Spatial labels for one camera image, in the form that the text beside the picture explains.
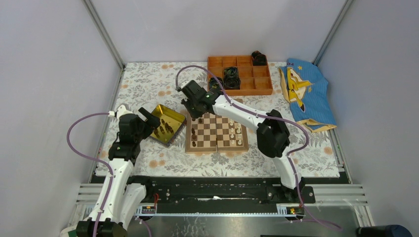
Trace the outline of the gold tin box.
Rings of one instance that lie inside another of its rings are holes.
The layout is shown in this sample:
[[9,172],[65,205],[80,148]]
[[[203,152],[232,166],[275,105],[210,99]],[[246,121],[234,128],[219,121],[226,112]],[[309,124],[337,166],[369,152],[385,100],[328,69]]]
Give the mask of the gold tin box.
[[149,138],[170,147],[186,126],[186,116],[162,104],[158,104],[151,114],[159,118],[160,126],[153,130]]

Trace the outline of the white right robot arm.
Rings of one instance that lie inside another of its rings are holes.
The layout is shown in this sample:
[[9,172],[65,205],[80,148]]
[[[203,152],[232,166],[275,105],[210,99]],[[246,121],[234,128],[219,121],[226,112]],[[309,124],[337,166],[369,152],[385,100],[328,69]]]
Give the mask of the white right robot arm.
[[176,90],[185,96],[181,104],[191,117],[199,118],[205,113],[227,117],[256,134],[257,148],[271,158],[279,172],[283,196],[287,202],[296,203],[303,197],[305,183],[290,158],[290,132],[288,121],[272,109],[269,112],[253,109],[232,99],[219,88],[205,90],[194,80],[177,86]]

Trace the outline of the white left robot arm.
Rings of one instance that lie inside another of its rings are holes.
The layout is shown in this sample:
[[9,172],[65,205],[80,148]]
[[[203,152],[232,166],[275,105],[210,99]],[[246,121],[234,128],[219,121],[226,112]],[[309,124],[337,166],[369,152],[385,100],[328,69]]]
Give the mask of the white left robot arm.
[[95,208],[89,215],[94,221],[94,236],[105,226],[120,225],[127,230],[140,202],[153,198],[153,190],[145,184],[128,184],[136,159],[141,151],[141,141],[148,138],[160,126],[158,117],[141,107],[140,115],[120,105],[111,112],[118,121],[119,132],[108,151],[108,174]]

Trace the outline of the wooden chessboard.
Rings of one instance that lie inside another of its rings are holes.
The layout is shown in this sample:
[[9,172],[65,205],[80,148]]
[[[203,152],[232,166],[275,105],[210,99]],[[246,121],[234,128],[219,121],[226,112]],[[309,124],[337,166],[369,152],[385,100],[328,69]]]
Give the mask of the wooden chessboard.
[[249,150],[247,128],[244,125],[211,113],[199,118],[187,115],[186,118],[186,153],[244,153]]

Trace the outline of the orange wooden compartment tray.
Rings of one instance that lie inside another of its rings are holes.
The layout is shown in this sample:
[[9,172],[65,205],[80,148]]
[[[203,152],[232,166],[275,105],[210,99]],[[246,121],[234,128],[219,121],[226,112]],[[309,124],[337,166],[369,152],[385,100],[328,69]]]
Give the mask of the orange wooden compartment tray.
[[229,96],[257,96],[271,95],[273,92],[272,79],[268,63],[255,65],[250,55],[209,56],[207,81],[213,76],[225,78],[227,68],[237,69],[240,85],[234,89],[224,84]]

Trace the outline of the blue pikachu shirt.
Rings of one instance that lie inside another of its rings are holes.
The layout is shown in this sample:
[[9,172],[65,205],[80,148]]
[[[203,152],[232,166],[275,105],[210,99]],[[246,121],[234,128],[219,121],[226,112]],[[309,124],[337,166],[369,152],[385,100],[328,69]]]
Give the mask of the blue pikachu shirt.
[[311,132],[336,128],[327,99],[328,81],[311,62],[289,58],[279,67],[281,90],[296,123]]

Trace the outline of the green checkered mat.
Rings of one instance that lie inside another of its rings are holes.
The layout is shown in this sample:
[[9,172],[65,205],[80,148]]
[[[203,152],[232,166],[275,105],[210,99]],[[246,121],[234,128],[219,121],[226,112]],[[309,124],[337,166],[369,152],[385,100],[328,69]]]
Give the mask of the green checkered mat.
[[68,227],[60,232],[60,237],[77,237],[76,227]]

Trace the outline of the floral tablecloth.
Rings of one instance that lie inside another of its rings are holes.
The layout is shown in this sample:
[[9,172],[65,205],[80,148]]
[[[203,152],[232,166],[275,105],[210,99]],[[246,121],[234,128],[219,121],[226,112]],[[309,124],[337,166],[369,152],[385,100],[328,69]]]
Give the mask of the floral tablecloth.
[[[244,96],[242,102],[252,108],[279,111],[283,118],[292,119],[288,102],[283,98],[278,68],[284,62],[272,62],[269,71],[273,93],[270,96]],[[206,86],[207,74],[203,62],[136,62],[125,68],[117,105],[126,104],[136,112],[139,108],[152,111],[159,104],[183,115],[187,110],[180,103],[182,94],[175,90],[175,82],[195,80]],[[338,164],[328,132],[310,133],[309,145],[305,147],[303,132],[288,125],[291,157],[302,176],[339,176]],[[272,159],[264,157],[257,149],[256,135],[248,131],[249,150],[246,153],[188,154],[185,152],[186,133],[182,131],[170,147],[146,139],[141,142],[141,152],[132,175],[145,176],[254,176],[274,177],[278,171]]]

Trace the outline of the black cylinder object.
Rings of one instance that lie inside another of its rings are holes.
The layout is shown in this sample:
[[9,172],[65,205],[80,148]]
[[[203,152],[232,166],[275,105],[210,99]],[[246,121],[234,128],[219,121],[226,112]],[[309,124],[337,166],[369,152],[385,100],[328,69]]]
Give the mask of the black cylinder object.
[[359,227],[357,237],[412,237],[411,232],[401,225]]

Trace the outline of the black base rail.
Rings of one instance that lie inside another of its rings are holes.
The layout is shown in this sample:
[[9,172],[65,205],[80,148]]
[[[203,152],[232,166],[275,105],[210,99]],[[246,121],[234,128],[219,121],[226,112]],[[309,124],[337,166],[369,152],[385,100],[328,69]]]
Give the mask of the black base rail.
[[147,194],[139,205],[149,203],[158,214],[270,214],[278,205],[301,214],[303,203],[315,203],[311,186],[288,196],[280,178],[132,176],[127,183],[144,184]]

